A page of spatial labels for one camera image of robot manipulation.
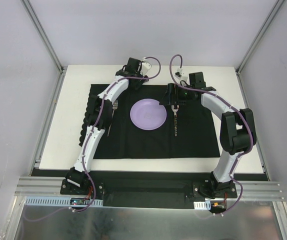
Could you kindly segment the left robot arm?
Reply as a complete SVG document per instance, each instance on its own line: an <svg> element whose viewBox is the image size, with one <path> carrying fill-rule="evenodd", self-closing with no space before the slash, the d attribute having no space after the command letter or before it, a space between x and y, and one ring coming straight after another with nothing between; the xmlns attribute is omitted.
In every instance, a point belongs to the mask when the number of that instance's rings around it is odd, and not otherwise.
<svg viewBox="0 0 287 240"><path fill-rule="evenodd" d="M147 82L147 72L151 67L146 58L130 57L127 64L116 72L111 84L97 95L89 94L79 138L81 151L65 177L65 185L72 187L77 194L83 195L94 188L89 179L91 162L102 136L111 126L113 103L129 87L137 89Z"/></svg>

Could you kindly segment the metal spoon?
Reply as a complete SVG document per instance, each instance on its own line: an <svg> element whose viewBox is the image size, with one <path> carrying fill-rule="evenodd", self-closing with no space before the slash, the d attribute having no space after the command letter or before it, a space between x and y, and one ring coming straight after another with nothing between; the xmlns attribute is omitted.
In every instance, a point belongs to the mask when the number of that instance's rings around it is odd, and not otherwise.
<svg viewBox="0 0 287 240"><path fill-rule="evenodd" d="M174 119L174 136L178 136L178 120L177 120L177 113L179 111L179 105L172 105L171 110L173 112L173 119Z"/></svg>

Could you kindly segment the purple plate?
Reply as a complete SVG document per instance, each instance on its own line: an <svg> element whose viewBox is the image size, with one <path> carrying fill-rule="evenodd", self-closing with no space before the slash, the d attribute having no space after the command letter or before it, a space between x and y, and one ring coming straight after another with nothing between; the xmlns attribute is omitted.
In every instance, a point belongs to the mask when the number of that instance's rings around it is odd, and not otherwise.
<svg viewBox="0 0 287 240"><path fill-rule="evenodd" d="M141 130L156 130L166 122L166 119L166 108L152 98L141 99L130 109L131 122Z"/></svg>

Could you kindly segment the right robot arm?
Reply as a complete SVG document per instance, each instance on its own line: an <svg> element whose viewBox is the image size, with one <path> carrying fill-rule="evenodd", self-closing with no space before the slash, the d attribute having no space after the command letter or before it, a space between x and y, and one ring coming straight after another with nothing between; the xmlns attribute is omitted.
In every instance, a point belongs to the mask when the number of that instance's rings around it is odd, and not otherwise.
<svg viewBox="0 0 287 240"><path fill-rule="evenodd" d="M209 179L197 188L197 193L204 198L218 198L233 189L239 160L252 150L257 141L253 112L249 108L234 107L215 88L207 87L202 72L185 74L179 68L171 78L173 83L167 85L160 105L170 106L174 119L178 118L180 106L199 101L221 121L219 140L222 153Z"/></svg>

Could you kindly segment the metal fork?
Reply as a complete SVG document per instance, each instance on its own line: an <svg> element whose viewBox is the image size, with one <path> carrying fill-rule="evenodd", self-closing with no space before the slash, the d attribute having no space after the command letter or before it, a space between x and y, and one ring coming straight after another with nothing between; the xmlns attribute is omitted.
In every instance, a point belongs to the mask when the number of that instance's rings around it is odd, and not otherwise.
<svg viewBox="0 0 287 240"><path fill-rule="evenodd" d="M114 113L117 109L118 109L118 100L115 100L113 105L112 105L112 118L114 118ZM107 136L110 135L111 127L112 127L112 124L110 124L110 126L108 128Z"/></svg>

